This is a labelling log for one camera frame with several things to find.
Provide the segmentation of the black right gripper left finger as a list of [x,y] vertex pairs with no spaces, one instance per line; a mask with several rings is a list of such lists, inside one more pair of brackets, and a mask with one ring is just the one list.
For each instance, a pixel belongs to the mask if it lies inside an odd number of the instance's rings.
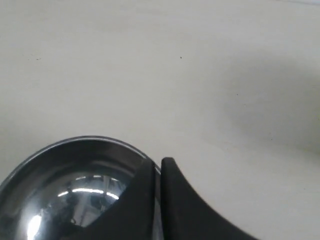
[[150,240],[155,205],[155,167],[145,160],[119,199],[86,229],[87,240]]

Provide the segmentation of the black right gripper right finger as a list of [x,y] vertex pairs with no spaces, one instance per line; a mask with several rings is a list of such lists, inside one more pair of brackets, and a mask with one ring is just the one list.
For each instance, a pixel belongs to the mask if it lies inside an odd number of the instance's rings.
[[161,161],[161,218],[166,240],[250,240],[192,188],[176,161]]

